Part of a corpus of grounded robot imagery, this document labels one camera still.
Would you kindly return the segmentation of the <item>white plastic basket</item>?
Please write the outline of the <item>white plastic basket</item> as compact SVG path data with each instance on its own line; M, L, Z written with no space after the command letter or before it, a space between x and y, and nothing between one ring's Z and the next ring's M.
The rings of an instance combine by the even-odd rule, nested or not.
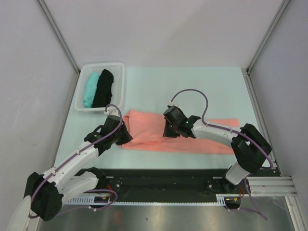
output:
M82 112L100 112L104 111L105 107L99 108L85 108L83 105L83 98L85 95L85 86L92 73L101 74L106 69L110 71L114 76L114 82L111 87L112 98L111 104L120 108L124 102L124 90L125 90L125 66L123 63L98 63L87 64L81 69L74 99L74 108L77 111Z

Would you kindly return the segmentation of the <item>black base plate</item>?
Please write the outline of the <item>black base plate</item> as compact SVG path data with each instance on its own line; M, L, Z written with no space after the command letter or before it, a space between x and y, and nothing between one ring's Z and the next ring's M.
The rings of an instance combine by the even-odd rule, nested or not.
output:
M201 201L218 194L238 195L245 183L238 186L224 180L226 169L101 169L104 180L96 186L105 189L111 186L124 200L153 200L162 197L171 201Z

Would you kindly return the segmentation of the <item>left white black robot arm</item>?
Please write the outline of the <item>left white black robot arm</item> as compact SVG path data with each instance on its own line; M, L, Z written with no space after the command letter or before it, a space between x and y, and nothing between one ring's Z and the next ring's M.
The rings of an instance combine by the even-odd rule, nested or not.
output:
M44 221L53 219L65 202L86 192L102 192L105 174L96 168L75 176L86 164L109 150L113 144L132 140L121 115L108 115L105 123L89 133L75 152L59 166L42 174L33 172L26 182L25 196L31 197L31 210Z

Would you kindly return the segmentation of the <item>salmon pink polo shirt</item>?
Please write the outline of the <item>salmon pink polo shirt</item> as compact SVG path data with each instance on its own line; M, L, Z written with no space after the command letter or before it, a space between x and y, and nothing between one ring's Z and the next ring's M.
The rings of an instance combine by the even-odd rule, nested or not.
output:
M131 109L123 121L132 136L130 142L121 145L125 150L233 155L232 148L208 139L164 137L165 119L160 114Z

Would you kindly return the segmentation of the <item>rolled teal t shirt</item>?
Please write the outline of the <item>rolled teal t shirt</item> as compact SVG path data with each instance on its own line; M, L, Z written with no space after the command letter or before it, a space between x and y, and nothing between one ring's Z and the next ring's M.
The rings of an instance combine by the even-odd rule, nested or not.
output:
M97 84L100 75L96 72L92 72L85 84L83 106L84 108L92 108L94 97L97 90Z

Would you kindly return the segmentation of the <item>rolled black t shirt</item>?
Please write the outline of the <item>rolled black t shirt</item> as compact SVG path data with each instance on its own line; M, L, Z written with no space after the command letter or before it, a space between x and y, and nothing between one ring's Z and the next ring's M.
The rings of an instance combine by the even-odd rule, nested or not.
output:
M113 82L113 74L109 70L104 69L98 79L92 108L106 107L111 102Z

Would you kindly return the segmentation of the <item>aluminium corner post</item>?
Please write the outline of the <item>aluminium corner post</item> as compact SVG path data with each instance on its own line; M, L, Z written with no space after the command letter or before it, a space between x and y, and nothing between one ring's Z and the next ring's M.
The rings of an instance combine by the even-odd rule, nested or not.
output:
M267 44L269 43L271 37L273 36L275 30L277 29L281 19L283 18L284 14L286 13L289 5L292 3L292 0L283 0L273 17L265 35L263 36L261 43L259 44L256 52L254 53L251 61L249 62L249 65L245 68L246 73L250 74L253 70L255 64L261 57L264 49L266 48Z
M68 44L66 43L46 1L44 0L36 0L36 3L42 12L46 22L48 23L52 33L54 34L56 40L58 41L61 49L63 50L64 55L68 59L70 65L72 66L74 72L79 75L80 74L80 68L78 67L75 58L73 57L73 54L71 50L69 49Z

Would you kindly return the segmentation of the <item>left aluminium corner post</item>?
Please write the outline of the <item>left aluminium corner post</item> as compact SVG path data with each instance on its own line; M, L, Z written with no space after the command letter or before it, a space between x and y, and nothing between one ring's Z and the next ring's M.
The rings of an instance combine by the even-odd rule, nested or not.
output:
M46 1L44 0L36 0L36 3L42 12L46 22L48 23L52 33L54 34L56 40L58 41L61 49L63 50L64 55L68 59L70 65L72 66L74 72L79 75L80 74L80 68L78 67L75 58L73 57L73 54L71 50L69 49L68 44L66 43Z

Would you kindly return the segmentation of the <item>right aluminium corner post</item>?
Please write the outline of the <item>right aluminium corner post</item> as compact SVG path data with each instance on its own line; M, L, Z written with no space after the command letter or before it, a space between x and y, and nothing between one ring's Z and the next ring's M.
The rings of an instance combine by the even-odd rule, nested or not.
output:
M283 18L284 14L286 13L289 5L292 3L292 0L283 0L273 17L265 35L263 36L261 43L259 44L256 52L254 53L251 61L249 62L249 65L245 68L246 73L250 74L253 70L255 64L261 57L264 49L266 48L267 44L269 43L271 37L273 36L275 30L277 29L281 19Z

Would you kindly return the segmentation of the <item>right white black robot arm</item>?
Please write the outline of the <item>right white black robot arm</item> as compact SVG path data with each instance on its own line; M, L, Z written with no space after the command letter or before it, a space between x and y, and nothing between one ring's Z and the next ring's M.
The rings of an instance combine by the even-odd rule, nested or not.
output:
M225 127L204 121L199 116L186 117L183 114L164 113L166 121L164 136L167 138L184 138L193 141L213 141L232 149L236 162L228 169L222 181L222 188L233 193L239 183L253 173L257 173L266 161L269 168L273 163L269 158L272 150L269 143L251 124L241 128Z

